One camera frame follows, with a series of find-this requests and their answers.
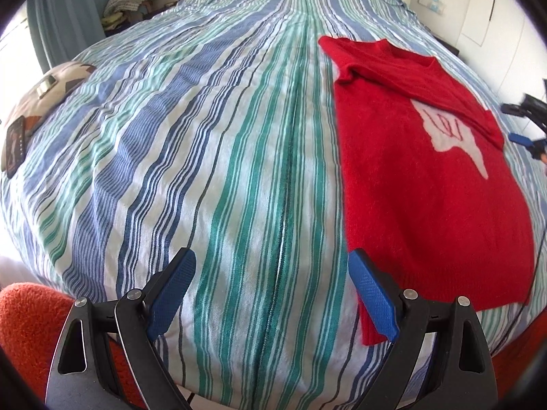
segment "black cable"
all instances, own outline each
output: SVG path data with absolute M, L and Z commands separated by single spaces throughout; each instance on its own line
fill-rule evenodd
M 545 226 L 543 228 L 543 236 L 542 236 L 541 242 L 539 243 L 538 255 L 535 258 L 534 275 L 532 276 L 532 282 L 530 283 L 530 288 L 528 290 L 528 294 L 526 295 L 526 300 L 524 300 L 524 302 L 522 303 L 522 306 L 520 307 L 518 313 L 516 314 L 516 316 L 511 321 L 511 324 L 509 325 L 507 330 L 505 330 L 505 333 L 503 334 L 502 338 L 499 340 L 496 347 L 491 351 L 492 356 L 494 354 L 496 354 L 496 352 L 500 349 L 500 347 L 507 341 L 507 339 L 509 338 L 509 335 L 511 334 L 511 331 L 513 331 L 513 329 L 515 328 L 516 323 L 519 321 L 520 316 L 524 312 L 524 308 L 526 308 L 526 304 L 530 300 L 530 297 L 532 295 L 532 290 L 533 290 L 534 284 L 535 284 L 535 278 L 538 274 L 539 258 L 541 257 L 541 254 L 542 254 L 542 248 L 543 248 L 543 244 L 545 243 L 545 234 L 546 233 L 547 233 L 547 222 L 545 223 Z

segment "bed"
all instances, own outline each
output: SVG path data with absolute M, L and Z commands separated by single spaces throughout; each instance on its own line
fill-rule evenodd
M 388 348 L 360 342 L 335 70 L 321 35 L 387 38 L 433 55 L 504 134 L 517 129 L 403 0 L 181 0 L 82 52 L 77 60 L 97 70 L 1 180 L 4 221 L 24 262 L 73 297 L 113 300 L 191 247 L 196 276 L 157 349 L 177 384 L 231 408 L 351 408 Z M 543 169 L 522 147 L 507 143 L 504 153 L 539 249 Z M 508 342 L 545 308 L 546 261 L 543 247 Z M 491 349 L 519 309 L 479 312 Z

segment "red sweater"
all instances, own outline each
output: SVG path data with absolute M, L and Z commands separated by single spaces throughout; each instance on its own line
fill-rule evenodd
M 526 300 L 530 214 L 490 111 L 434 57 L 387 40 L 322 37 L 336 63 L 348 251 L 402 288 L 475 309 Z M 363 342 L 384 340 L 360 304 Z

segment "blue curtain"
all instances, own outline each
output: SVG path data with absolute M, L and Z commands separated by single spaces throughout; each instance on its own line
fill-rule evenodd
M 43 72 L 105 38 L 101 17 L 108 0 L 28 0 L 32 43 Z

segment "window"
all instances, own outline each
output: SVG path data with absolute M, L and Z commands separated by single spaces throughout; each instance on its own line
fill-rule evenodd
M 0 37 L 0 119 L 9 114 L 13 105 L 42 75 L 24 4 Z

